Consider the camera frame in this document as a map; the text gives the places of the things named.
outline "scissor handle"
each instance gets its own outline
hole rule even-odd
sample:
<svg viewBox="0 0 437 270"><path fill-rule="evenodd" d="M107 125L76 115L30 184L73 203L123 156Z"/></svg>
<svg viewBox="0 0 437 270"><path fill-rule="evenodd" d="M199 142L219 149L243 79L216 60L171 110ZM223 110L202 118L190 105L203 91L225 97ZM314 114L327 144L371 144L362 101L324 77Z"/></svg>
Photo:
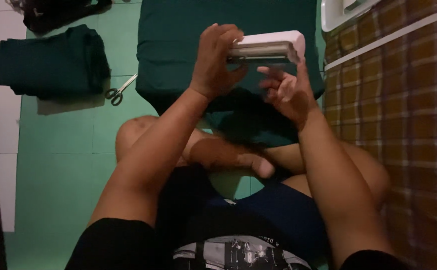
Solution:
<svg viewBox="0 0 437 270"><path fill-rule="evenodd" d="M117 93L116 95L114 95L114 97L112 98L112 105L113 106L119 106L120 103L122 103L122 99L124 98L124 95L122 95L122 93Z"/></svg>
<svg viewBox="0 0 437 270"><path fill-rule="evenodd" d="M119 92L119 90L117 90L117 88L112 88L112 89L108 90L107 92L105 92L105 98L110 100L115 95L117 95L118 92Z"/></svg>

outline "scissors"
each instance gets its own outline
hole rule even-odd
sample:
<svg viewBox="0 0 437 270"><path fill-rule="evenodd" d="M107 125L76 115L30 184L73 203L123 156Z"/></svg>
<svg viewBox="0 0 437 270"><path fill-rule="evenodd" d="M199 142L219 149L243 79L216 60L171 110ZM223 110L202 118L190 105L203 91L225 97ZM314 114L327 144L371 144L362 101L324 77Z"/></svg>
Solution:
<svg viewBox="0 0 437 270"><path fill-rule="evenodd" d="M124 95L122 95L122 91L124 91L127 86L129 86L129 84L131 84L135 80L135 78L137 78L137 74L133 75L130 79L128 79L128 81L126 81L119 89L112 88L108 90L105 93L105 98L108 100L112 100L110 101L110 103L112 103L113 106L119 106L119 104L122 102L122 99L124 98Z"/></svg>

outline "black shirt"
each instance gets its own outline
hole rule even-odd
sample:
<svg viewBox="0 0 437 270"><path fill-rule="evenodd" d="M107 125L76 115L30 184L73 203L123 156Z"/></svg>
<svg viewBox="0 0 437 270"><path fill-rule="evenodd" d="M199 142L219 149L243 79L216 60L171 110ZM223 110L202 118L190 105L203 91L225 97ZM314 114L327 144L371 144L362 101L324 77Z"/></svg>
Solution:
<svg viewBox="0 0 437 270"><path fill-rule="evenodd" d="M83 232L66 269L311 268L286 251L280 233L260 220L239 215L243 222L230 222L238 218L236 213L215 211L192 219L179 235L160 235L142 221L102 218ZM387 253L362 250L349 256L340 269L407 267Z"/></svg>

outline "green tile floor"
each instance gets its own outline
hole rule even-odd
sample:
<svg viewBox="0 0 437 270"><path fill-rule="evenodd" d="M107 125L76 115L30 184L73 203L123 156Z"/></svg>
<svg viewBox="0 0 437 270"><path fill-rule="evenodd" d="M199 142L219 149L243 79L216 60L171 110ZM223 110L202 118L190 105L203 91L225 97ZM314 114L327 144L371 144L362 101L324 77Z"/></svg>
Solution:
<svg viewBox="0 0 437 270"><path fill-rule="evenodd" d="M83 18L105 43L112 69L110 86L121 86L138 70L136 59L141 0L116 0L107 12ZM317 22L320 62L325 43ZM27 38L35 38L31 32ZM142 115L157 115L135 92L113 107L103 98L68 104L22 97L17 161L15 232L5 234L9 269L63 269L115 167L114 139L120 125ZM228 198L244 198L262 184L249 172L214 174L216 189Z"/></svg>

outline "white tray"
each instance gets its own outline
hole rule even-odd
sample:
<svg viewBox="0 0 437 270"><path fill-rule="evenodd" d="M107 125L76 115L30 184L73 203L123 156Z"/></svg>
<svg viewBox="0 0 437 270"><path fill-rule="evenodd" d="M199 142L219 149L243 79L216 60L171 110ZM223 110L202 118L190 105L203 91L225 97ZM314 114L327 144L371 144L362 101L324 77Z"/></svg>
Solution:
<svg viewBox="0 0 437 270"><path fill-rule="evenodd" d="M369 11L373 5L380 1L381 0L367 0L351 12L344 14L343 0L322 0L322 30L325 32L332 31L344 22Z"/></svg>

